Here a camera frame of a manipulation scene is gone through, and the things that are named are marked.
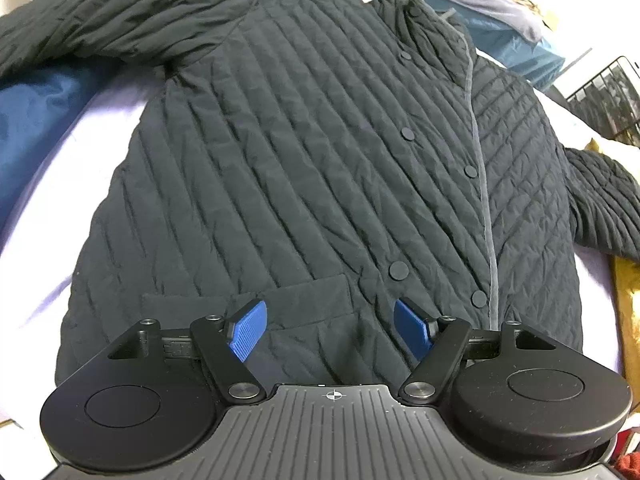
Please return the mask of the yellow garment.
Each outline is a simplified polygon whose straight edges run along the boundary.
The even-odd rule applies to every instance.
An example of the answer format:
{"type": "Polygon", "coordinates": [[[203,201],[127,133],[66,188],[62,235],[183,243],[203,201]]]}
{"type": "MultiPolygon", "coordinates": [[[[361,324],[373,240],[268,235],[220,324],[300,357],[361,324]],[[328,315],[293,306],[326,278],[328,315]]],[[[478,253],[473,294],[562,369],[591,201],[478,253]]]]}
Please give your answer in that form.
{"type": "MultiPolygon", "coordinates": [[[[639,182],[639,149],[635,146],[592,138],[586,149],[616,160],[639,182]]],[[[631,409],[634,414],[639,411],[639,265],[631,260],[615,257],[613,274],[624,377],[634,395],[634,407],[631,409]]]]}

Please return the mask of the blue massage bed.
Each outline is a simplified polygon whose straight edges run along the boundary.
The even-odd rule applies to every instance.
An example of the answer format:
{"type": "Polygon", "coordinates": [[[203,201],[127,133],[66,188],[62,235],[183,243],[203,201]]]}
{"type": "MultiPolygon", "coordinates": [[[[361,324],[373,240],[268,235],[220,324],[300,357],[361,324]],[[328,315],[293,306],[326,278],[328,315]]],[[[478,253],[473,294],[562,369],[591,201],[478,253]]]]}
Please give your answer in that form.
{"type": "Polygon", "coordinates": [[[434,10],[456,10],[474,46],[544,91],[564,58],[552,50],[542,19],[512,0],[425,0],[434,10]]]}

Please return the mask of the navy blue garment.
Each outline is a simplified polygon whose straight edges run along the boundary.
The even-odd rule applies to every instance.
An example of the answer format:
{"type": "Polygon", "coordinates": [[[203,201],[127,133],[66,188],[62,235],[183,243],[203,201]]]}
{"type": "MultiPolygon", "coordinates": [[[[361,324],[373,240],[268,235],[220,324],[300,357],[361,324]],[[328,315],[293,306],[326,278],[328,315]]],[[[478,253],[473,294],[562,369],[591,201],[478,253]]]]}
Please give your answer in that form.
{"type": "Polygon", "coordinates": [[[52,160],[97,181],[124,156],[162,68],[64,56],[1,81],[1,237],[20,222],[52,160]]]}

